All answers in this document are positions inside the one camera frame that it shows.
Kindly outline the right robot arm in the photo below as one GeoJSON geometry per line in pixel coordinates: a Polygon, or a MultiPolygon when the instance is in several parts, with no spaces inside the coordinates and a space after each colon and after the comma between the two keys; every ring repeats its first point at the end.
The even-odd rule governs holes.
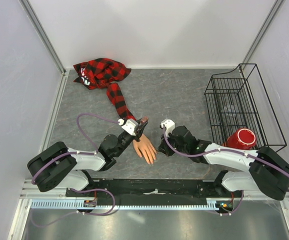
{"type": "Polygon", "coordinates": [[[268,146],[239,150],[196,139],[184,125],[165,122],[160,128],[163,134],[159,151],[166,156],[178,154],[195,163],[235,169],[218,174],[213,190],[219,197],[235,191],[260,191],[282,201],[289,191],[289,164],[268,146]]]}

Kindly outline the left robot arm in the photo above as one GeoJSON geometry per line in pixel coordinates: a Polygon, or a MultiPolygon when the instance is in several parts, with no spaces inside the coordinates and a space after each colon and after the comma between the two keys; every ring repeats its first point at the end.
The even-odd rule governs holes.
{"type": "Polygon", "coordinates": [[[84,172],[110,169],[133,141],[140,140],[147,124],[146,116],[139,120],[120,119],[122,133],[107,135],[95,151],[76,150],[62,141],[54,143],[28,162],[31,183],[42,193],[60,186],[76,189],[84,197],[92,195],[94,184],[84,172]]]}

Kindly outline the red nail polish bottle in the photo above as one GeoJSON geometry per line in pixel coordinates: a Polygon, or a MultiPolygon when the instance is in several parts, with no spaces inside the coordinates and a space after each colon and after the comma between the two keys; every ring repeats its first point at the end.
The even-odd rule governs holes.
{"type": "Polygon", "coordinates": [[[146,124],[148,122],[148,120],[149,120],[149,118],[147,116],[144,116],[144,117],[141,118],[140,123],[142,125],[144,125],[144,124],[146,124]]]}

